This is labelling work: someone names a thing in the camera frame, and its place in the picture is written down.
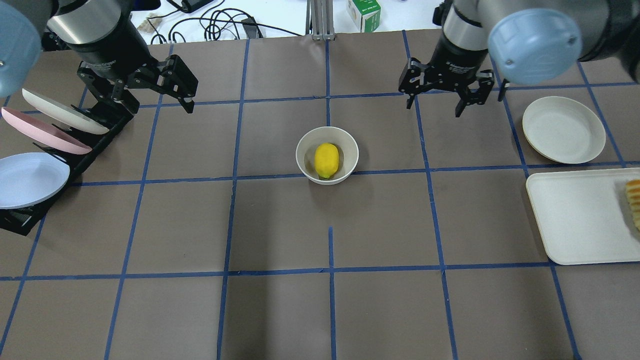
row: white bowl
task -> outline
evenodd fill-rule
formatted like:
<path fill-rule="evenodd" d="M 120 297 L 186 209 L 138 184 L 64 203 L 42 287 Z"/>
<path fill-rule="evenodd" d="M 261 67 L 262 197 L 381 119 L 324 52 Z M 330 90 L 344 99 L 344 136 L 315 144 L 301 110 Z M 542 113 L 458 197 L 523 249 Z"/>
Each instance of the white bowl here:
<path fill-rule="evenodd" d="M 604 126 L 593 111 L 561 96 L 532 102 L 522 117 L 522 128 L 536 151 L 559 163 L 591 161 L 607 141 Z"/>
<path fill-rule="evenodd" d="M 329 180 L 323 180 L 316 172 L 314 159 L 316 149 L 322 143 L 332 143 L 338 148 L 340 165 Z M 335 185 L 345 180 L 356 168 L 360 151 L 356 140 L 345 130 L 333 126 L 323 126 L 302 136 L 296 147 L 296 162 L 300 171 L 316 184 Z"/>

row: light blue cap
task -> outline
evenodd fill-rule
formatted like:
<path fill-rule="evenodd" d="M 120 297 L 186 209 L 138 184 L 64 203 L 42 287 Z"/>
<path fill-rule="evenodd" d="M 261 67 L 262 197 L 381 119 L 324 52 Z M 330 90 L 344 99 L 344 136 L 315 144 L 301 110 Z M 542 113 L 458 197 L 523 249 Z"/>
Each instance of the light blue cap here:
<path fill-rule="evenodd" d="M 582 34 L 571 17 L 535 8 L 500 20 L 489 34 L 488 45 L 506 79 L 535 85 L 562 74 L 578 60 Z"/>
<path fill-rule="evenodd" d="M 0 19 L 0 97 L 6 97 L 22 87 L 42 45 L 34 25 L 2 0 Z"/>

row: white floor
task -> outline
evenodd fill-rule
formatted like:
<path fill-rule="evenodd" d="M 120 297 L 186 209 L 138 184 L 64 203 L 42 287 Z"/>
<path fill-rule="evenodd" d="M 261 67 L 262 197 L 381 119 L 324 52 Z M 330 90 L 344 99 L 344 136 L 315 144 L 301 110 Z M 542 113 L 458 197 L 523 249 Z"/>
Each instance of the white floor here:
<path fill-rule="evenodd" d="M 431 23 L 433 16 L 433 8 L 438 6 L 442 0 L 378 0 L 382 7 L 381 24 L 376 31 L 393 31 L 393 30 L 412 30 L 412 29 L 431 29 L 437 26 Z M 172 26 L 182 20 L 190 17 L 201 17 L 205 11 L 213 6 L 220 4 L 216 10 L 226 8 L 237 8 L 249 13 L 255 18 L 259 24 L 267 24 L 284 28 L 295 33 L 304 34 L 305 22 L 307 16 L 307 0 L 214 0 L 207 6 L 199 9 L 194 13 L 177 12 L 173 15 L 162 19 L 157 27 L 158 32 L 167 39 L 168 32 Z M 351 17 L 347 14 L 347 0 L 333 0 L 333 21 L 336 33 L 356 33 L 358 28 L 355 26 Z M 174 11 L 175 8 L 162 0 L 162 6 L 152 12 L 134 12 L 131 21 L 134 25 L 139 26 L 146 22 L 145 17 L 156 15 L 164 15 Z M 233 10 L 229 11 L 231 16 L 237 14 Z M 239 16 L 236 20 L 242 20 L 244 16 Z M 220 15 L 219 19 L 228 20 L 228 17 Z M 242 38 L 246 34 L 239 26 L 239 33 Z M 265 37 L 288 37 L 290 34 L 279 30 L 261 27 L 260 30 Z M 175 27 L 174 31 L 182 34 L 187 42 L 204 41 L 204 30 L 198 20 L 188 20 L 180 23 Z M 154 35 L 153 32 L 140 32 L 145 41 L 150 44 Z M 223 31 L 221 40 L 233 39 L 234 35 L 231 31 Z M 177 36 L 176 42 L 183 42 L 180 36 Z"/>

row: small carton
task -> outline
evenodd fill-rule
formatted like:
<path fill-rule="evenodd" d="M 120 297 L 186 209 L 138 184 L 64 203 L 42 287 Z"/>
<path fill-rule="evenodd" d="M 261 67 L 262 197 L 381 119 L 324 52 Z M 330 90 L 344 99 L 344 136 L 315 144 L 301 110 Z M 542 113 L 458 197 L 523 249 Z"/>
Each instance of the small carton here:
<path fill-rule="evenodd" d="M 347 11 L 361 33 L 372 33 L 378 28 L 381 10 L 377 0 L 347 0 Z"/>

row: yellow fruit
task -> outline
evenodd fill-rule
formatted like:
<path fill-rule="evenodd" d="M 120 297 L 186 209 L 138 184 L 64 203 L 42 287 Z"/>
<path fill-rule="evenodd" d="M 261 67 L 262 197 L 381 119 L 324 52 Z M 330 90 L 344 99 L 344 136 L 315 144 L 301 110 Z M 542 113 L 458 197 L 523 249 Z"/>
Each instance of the yellow fruit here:
<path fill-rule="evenodd" d="M 321 144 L 316 149 L 316 172 L 323 179 L 328 179 L 338 171 L 340 157 L 338 148 L 332 143 Z"/>

